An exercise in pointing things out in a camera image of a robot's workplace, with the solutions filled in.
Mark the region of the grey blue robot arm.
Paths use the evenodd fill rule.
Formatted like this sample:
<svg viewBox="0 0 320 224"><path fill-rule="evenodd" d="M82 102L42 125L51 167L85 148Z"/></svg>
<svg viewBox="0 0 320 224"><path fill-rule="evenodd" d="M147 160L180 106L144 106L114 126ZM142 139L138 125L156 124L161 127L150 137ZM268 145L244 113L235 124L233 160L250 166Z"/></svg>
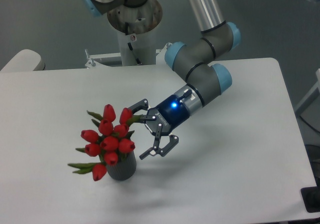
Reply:
<svg viewBox="0 0 320 224"><path fill-rule="evenodd" d="M123 66L153 65L156 62L155 30L163 10L157 0L83 0L90 13L106 16L116 30ZM140 118L154 136L151 148L141 154L165 156L178 143L173 130L220 96L232 85L230 72L215 59L235 48L241 33L234 23L223 18L217 0L188 0L201 38L193 45L168 44L167 65L185 81L185 86L156 107L142 100L131 107L133 113L145 110Z"/></svg>

